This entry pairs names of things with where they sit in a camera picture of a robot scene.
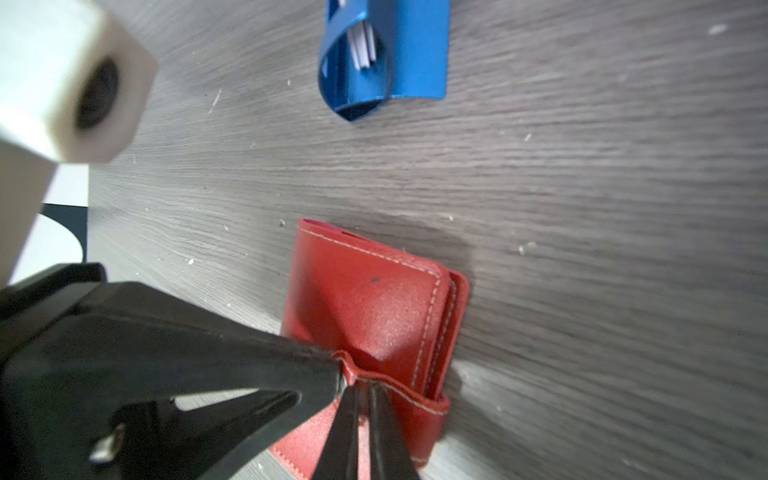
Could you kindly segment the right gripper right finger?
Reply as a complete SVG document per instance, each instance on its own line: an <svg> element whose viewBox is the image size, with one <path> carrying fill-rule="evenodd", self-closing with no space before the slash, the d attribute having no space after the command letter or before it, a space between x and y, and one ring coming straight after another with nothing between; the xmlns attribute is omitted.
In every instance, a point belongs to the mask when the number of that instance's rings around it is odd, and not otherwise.
<svg viewBox="0 0 768 480"><path fill-rule="evenodd" d="M385 389L372 384L368 390L370 477L373 480L419 480Z"/></svg>

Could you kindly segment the blue card stand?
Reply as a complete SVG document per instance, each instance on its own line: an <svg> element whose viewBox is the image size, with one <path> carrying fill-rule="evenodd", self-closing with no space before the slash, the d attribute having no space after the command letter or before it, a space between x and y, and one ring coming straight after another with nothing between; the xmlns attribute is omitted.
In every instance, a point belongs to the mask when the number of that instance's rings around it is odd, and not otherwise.
<svg viewBox="0 0 768 480"><path fill-rule="evenodd" d="M378 58L357 72L343 36L348 23L326 3L318 88L326 105L353 122L392 99L442 99L447 89L451 2L356 0L373 24Z"/></svg>

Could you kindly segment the red card holder wallet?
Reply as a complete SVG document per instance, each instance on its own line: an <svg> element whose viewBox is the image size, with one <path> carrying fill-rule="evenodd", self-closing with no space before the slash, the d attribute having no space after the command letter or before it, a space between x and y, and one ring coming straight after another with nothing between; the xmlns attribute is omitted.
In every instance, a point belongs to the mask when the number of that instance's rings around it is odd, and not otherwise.
<svg viewBox="0 0 768 480"><path fill-rule="evenodd" d="M451 407L444 383L469 293L438 262L301 219L281 334L330 351L349 384L380 384L421 468Z"/></svg>

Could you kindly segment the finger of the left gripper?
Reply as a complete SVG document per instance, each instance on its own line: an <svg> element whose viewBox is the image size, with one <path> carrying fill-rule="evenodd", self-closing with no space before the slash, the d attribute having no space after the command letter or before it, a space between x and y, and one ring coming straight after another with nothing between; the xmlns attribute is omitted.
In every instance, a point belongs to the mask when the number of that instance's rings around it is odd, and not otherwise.
<svg viewBox="0 0 768 480"><path fill-rule="evenodd" d="M327 351L98 263L1 292L5 479L228 479L339 384Z"/></svg>

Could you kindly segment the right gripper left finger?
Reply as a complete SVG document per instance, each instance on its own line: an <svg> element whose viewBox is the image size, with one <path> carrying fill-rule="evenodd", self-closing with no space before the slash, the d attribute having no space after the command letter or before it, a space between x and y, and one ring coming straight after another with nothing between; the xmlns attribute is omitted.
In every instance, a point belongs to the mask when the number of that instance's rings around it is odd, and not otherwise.
<svg viewBox="0 0 768 480"><path fill-rule="evenodd" d="M359 388L347 387L313 472L313 480L358 479L359 416Z"/></svg>

